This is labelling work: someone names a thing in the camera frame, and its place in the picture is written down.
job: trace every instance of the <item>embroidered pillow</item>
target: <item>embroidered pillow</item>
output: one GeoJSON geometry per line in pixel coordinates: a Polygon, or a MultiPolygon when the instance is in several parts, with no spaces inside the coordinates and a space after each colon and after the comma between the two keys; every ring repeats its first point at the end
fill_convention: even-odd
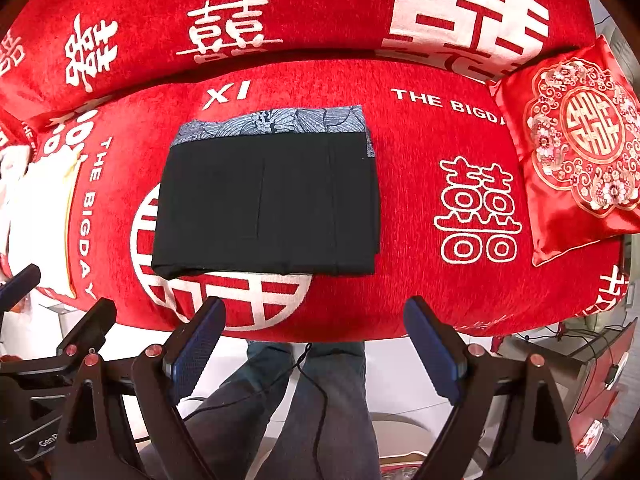
{"type": "Polygon", "coordinates": [[[488,86],[524,172],[535,266],[640,232],[638,98],[603,36],[488,86]]]}

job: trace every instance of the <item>red pillow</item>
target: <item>red pillow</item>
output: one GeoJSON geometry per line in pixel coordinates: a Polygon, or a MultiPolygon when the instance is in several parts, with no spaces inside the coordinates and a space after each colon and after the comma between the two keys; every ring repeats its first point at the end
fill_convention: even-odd
{"type": "MultiPolygon", "coordinates": [[[[314,60],[165,84],[68,120],[42,138],[40,155],[80,142],[88,158],[68,217],[77,298],[57,298],[84,310],[95,298],[111,298],[120,323],[172,329],[177,314],[190,318],[211,294],[225,300],[225,335],[398,337],[404,302],[421,294],[443,322],[498,335],[556,322],[595,303],[608,308],[625,293],[626,280],[614,268],[616,238],[531,265],[524,181],[500,111],[484,84],[444,70],[314,60]],[[217,272],[167,282],[153,274],[158,183],[182,124],[270,108],[357,104],[371,131],[380,184],[374,275],[217,272]]],[[[210,200],[206,190],[202,200],[210,200]]]]}
{"type": "Polygon", "coordinates": [[[534,265],[640,232],[639,104],[603,36],[489,88],[524,172],[534,265]]]}
{"type": "Polygon", "coordinates": [[[274,50],[382,49],[486,79],[594,39],[588,0],[30,0],[0,44],[0,106],[39,128],[124,88],[274,50]]]}

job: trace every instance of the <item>folded black cloth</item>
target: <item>folded black cloth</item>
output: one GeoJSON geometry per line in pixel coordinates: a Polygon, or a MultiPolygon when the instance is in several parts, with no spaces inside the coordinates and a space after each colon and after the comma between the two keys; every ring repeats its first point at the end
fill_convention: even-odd
{"type": "Polygon", "coordinates": [[[159,276],[373,273],[380,204],[366,128],[199,138],[174,142],[164,167],[159,276]]]}

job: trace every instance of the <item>person's leg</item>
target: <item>person's leg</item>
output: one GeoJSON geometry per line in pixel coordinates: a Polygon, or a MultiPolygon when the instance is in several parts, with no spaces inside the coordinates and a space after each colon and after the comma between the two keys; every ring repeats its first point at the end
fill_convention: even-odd
{"type": "Polygon", "coordinates": [[[367,409],[364,343],[314,344],[303,367],[289,415],[256,480],[375,480],[378,444],[367,409]]]}
{"type": "MultiPolygon", "coordinates": [[[[244,480],[271,415],[284,397],[294,363],[291,346],[283,343],[251,342],[247,357],[248,361],[198,409],[244,400],[199,413],[186,423],[193,441],[218,480],[244,480]],[[261,392],[279,376],[281,378],[273,386],[261,392]]],[[[151,478],[166,478],[152,445],[145,447],[140,457],[151,478]]]]}

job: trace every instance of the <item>floral embroidery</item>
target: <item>floral embroidery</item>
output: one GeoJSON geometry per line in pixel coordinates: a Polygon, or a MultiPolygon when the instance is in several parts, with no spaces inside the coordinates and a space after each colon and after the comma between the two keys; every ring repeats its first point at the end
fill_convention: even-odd
{"type": "Polygon", "coordinates": [[[532,161],[551,187],[596,216],[635,208],[640,192],[637,101],[608,70],[581,59],[538,72],[527,126],[532,161]]]}

